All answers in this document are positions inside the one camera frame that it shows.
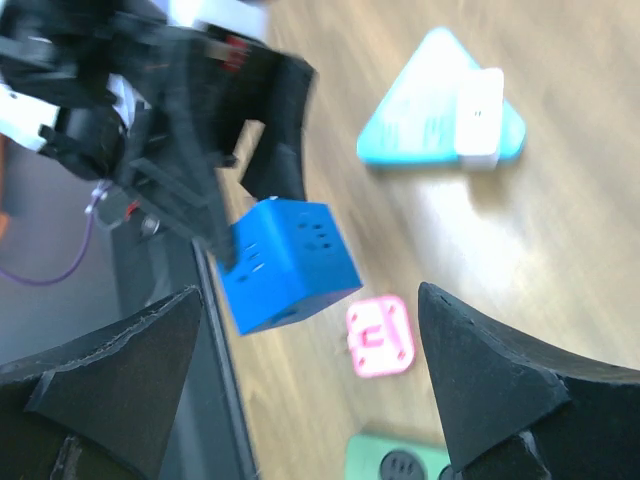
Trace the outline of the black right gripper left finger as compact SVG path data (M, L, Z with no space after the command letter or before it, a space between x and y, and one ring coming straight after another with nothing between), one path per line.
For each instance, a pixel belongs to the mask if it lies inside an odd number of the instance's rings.
M2 365L2 478L157 478L202 314L188 287Z

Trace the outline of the teal triangular power strip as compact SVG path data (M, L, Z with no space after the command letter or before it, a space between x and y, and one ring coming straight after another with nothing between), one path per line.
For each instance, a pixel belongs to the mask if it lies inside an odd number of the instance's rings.
M361 131L356 152L375 167L461 163L454 150L456 97L461 78L481 67L454 34L426 34ZM514 161L526 124L505 99L497 165Z

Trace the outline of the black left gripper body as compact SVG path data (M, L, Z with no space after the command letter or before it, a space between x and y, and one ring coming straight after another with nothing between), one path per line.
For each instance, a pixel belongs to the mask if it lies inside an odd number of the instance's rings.
M231 167L244 124L263 124L280 63L267 46L221 28L198 32L140 19L61 23L52 31L64 75L49 155L85 180L124 187L124 153L138 114L189 121Z

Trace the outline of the blue cube socket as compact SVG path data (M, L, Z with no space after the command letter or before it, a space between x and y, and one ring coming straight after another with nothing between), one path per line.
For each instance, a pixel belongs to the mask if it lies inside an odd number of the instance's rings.
M266 199L233 233L237 263L218 271L241 335L300 322L362 287L325 204Z

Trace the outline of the white USB charger plug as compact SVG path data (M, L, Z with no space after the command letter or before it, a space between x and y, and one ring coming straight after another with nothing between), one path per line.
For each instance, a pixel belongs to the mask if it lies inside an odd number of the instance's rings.
M465 168L495 169L500 155L504 73L499 68L468 71L456 97L454 150Z

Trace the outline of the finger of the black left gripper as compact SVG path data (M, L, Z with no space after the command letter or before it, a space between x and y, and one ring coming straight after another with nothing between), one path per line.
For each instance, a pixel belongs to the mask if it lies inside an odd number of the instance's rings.
M241 185L255 199L304 201L303 132L315 69L286 55L279 63L263 117L264 128Z
M215 171L220 158L189 121L138 114L124 153L124 191L162 225L198 241L231 269L238 254Z

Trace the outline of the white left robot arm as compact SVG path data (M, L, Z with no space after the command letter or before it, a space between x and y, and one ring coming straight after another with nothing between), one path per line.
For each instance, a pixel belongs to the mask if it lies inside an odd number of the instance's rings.
M264 1L5 1L1 131L75 176L120 187L226 267L237 248L218 179L248 121L241 183L304 200L302 133L315 76L264 41Z

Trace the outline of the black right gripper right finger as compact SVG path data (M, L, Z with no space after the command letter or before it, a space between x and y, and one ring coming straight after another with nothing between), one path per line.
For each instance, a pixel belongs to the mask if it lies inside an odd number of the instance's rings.
M422 283L443 479L636 479L639 373L503 324Z

